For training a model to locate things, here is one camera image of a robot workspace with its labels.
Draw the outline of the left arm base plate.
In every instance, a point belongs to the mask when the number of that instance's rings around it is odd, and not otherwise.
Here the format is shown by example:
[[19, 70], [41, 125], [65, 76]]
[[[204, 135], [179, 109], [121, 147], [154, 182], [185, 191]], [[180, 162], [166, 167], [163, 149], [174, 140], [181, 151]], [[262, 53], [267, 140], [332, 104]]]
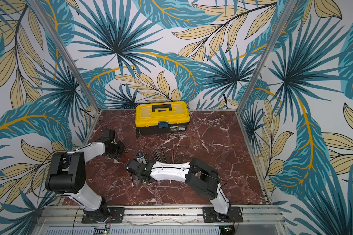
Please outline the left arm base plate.
[[95, 211], [83, 211], [82, 224], [121, 224], [123, 221], [124, 207], [108, 207]]

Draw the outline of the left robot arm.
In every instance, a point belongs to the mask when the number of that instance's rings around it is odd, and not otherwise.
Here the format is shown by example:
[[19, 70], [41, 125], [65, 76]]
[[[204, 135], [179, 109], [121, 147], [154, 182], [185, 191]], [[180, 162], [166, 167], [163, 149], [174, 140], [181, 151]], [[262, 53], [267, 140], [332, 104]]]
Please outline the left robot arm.
[[53, 155], [46, 189], [75, 201], [87, 217], [102, 223], [110, 217], [106, 200], [97, 195], [86, 183], [85, 164], [97, 156], [108, 155], [114, 159], [126, 147], [118, 142], [93, 142], [74, 151], [57, 152]]

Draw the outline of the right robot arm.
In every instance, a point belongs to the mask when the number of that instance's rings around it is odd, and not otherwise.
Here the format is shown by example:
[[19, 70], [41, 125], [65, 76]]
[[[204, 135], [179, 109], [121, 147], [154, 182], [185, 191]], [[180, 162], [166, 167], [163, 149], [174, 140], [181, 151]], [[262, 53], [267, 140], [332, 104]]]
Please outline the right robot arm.
[[126, 171], [142, 183], [164, 180], [183, 182], [197, 195], [208, 199], [216, 215], [229, 216], [231, 202], [222, 190], [219, 172], [197, 158], [183, 164], [167, 164], [155, 160], [140, 163], [131, 159]]

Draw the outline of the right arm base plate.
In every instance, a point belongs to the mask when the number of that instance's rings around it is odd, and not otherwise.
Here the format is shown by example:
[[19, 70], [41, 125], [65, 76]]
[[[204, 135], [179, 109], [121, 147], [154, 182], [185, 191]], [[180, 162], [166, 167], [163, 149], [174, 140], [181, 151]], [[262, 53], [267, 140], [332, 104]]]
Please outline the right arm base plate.
[[241, 223], [243, 222], [242, 210], [240, 207], [229, 207], [227, 214], [221, 214], [213, 207], [203, 207], [204, 223]]

